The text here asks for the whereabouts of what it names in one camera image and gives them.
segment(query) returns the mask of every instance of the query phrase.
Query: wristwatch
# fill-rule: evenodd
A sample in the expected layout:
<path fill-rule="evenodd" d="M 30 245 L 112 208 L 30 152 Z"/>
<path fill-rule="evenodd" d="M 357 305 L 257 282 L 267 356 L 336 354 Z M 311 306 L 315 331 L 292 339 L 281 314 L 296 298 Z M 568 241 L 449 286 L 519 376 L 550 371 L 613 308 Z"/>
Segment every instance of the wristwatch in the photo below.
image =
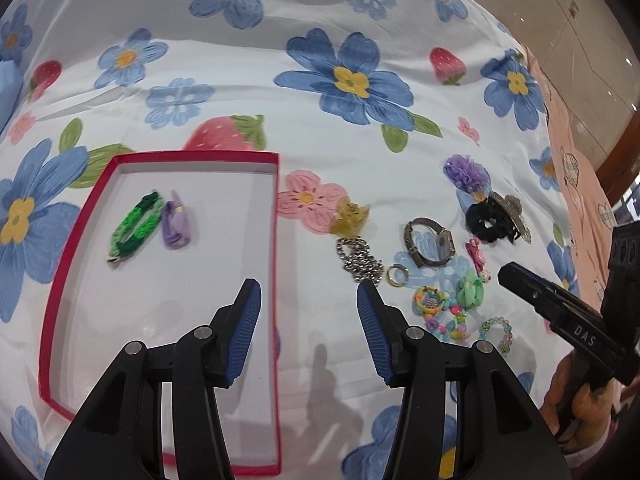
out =
<path fill-rule="evenodd" d="M 432 229 L 436 233 L 436 247 L 438 248 L 438 254 L 442 254 L 444 252 L 445 256 L 443 257 L 443 259 L 430 260 L 423 254 L 420 254 L 418 248 L 414 244 L 414 239 L 412 238 L 414 225 L 424 225 L 425 227 Z M 435 220 L 431 220 L 430 218 L 420 217 L 411 220 L 404 228 L 404 244 L 406 246 L 406 250 L 409 253 L 409 256 L 411 256 L 412 260 L 415 262 L 418 268 L 424 266 L 443 266 L 456 254 L 456 248 L 453 245 L 453 236 L 451 236 L 451 231 L 445 229 Z"/>

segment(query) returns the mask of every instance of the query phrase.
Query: green braided headband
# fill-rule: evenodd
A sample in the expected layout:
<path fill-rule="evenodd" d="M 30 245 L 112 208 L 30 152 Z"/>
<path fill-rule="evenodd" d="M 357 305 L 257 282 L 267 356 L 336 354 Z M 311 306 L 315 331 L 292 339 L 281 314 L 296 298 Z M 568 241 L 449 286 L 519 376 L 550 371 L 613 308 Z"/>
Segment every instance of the green braided headband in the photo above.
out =
<path fill-rule="evenodd" d="M 157 191 L 142 197 L 142 200 L 125 216 L 111 235 L 111 250 L 107 254 L 108 262 L 115 263 L 121 258 L 129 258 L 140 248 L 158 227 L 163 205 L 164 201 Z M 138 225 L 147 212 L 150 212 L 149 215 L 142 224 Z M 132 231 L 133 234 L 125 240 L 124 238 Z"/>

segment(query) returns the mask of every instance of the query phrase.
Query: peach cloth with hearts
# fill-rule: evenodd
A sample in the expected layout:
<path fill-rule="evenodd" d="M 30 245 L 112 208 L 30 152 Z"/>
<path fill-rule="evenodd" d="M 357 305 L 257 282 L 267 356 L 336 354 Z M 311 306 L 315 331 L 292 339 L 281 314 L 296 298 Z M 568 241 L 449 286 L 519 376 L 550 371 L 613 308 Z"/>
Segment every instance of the peach cloth with hearts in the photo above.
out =
<path fill-rule="evenodd" d="M 540 70 L 538 60 L 527 49 L 529 71 L 543 87 L 549 114 L 549 139 L 558 184 L 569 209 L 572 255 L 580 286 L 580 298 L 600 311 L 609 271 L 613 211 L 587 158 L 574 144 L 569 113 L 564 101 Z"/>

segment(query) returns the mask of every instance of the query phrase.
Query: blue pillow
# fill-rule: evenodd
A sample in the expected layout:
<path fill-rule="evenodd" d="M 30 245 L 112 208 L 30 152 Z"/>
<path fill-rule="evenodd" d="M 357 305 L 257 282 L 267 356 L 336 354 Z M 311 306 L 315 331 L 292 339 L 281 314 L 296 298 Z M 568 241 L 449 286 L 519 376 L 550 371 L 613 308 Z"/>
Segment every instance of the blue pillow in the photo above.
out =
<path fill-rule="evenodd" d="M 0 61 L 0 132 L 14 113 L 22 83 L 22 73 L 15 61 Z"/>

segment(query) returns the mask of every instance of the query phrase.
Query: pink butterfly print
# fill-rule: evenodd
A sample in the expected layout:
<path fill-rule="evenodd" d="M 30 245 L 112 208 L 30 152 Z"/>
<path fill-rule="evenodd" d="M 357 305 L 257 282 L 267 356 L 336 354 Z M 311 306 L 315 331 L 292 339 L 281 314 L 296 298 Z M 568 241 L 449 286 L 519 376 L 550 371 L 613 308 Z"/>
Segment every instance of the pink butterfly print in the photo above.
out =
<path fill-rule="evenodd" d="M 464 133 L 469 139 L 475 142 L 478 146 L 480 146 L 480 134 L 478 130 L 471 127 L 469 121 L 467 121 L 464 117 L 458 117 L 458 129 Z"/>

